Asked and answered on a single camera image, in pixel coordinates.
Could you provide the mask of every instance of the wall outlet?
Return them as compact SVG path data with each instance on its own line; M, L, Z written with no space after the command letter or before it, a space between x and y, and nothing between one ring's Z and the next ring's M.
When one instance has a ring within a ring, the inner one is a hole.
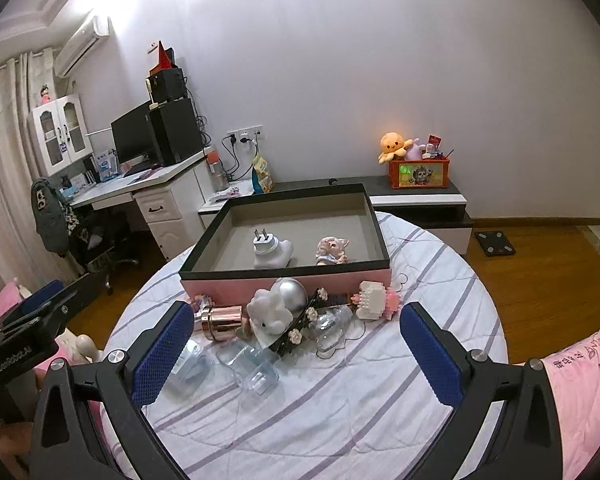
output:
M256 142L260 142L264 140L264 136L262 134L262 125L258 126L250 126L249 128L240 128L239 130L232 130L226 133L227 135L235 134L238 140L240 140L243 144L248 146L246 139L255 140Z

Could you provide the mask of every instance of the blue gripper pad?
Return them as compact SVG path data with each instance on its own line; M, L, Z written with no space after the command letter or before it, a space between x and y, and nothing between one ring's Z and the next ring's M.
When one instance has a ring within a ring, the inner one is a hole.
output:
M180 304L177 312L155 338L153 345L134 370L131 400L138 408L155 402L193 332L193 310L183 301L176 303Z
M400 311L400 334L438 400L457 408L464 397L460 368L411 304Z

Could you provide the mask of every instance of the air conditioner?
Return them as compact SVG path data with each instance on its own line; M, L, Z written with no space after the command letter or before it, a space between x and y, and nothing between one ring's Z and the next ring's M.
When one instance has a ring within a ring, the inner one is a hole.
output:
M78 31L56 57L54 67L58 77L67 77L81 60L109 37L109 17L93 16Z

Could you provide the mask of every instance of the backpack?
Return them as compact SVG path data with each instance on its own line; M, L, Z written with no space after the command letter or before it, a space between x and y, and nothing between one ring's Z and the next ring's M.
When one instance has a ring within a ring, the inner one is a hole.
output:
M69 234L78 225L78 219L65 198L46 178L31 184L31 209L36 219L36 232L45 249L60 256L69 250Z

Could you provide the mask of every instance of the pink storage box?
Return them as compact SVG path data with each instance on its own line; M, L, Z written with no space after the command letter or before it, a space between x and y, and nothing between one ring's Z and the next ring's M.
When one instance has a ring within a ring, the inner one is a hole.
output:
M254 231L265 229L294 245L284 269L253 268ZM316 266L318 242L350 240L349 263ZM389 255L362 184L314 187L232 198L227 201L180 269L190 297L210 295L216 304L247 304L259 288L289 276L311 294L359 291L360 282L391 282Z

